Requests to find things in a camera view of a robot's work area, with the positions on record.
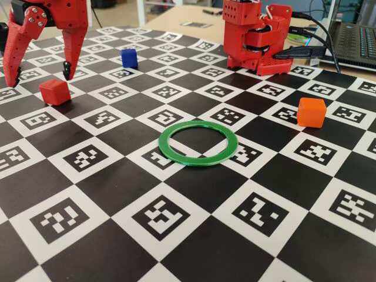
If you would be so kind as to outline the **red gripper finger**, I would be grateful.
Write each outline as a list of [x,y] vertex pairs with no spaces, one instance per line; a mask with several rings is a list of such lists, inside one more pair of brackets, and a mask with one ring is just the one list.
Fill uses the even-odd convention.
[[31,5],[22,13],[22,25],[16,22],[15,11],[9,13],[8,37],[6,40],[3,65],[6,84],[15,87],[19,82],[21,60],[32,39],[38,39],[47,23],[45,11],[36,5]]
[[63,63],[63,75],[66,80],[71,80],[75,74],[79,55],[88,27],[63,29],[63,41],[65,44],[65,61]]

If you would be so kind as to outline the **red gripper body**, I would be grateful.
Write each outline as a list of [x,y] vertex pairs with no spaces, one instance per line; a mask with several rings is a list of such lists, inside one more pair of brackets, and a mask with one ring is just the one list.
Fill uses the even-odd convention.
[[45,27],[58,29],[87,28],[89,26],[87,1],[11,1],[10,21],[22,25],[26,10],[36,6],[38,13],[46,14]]

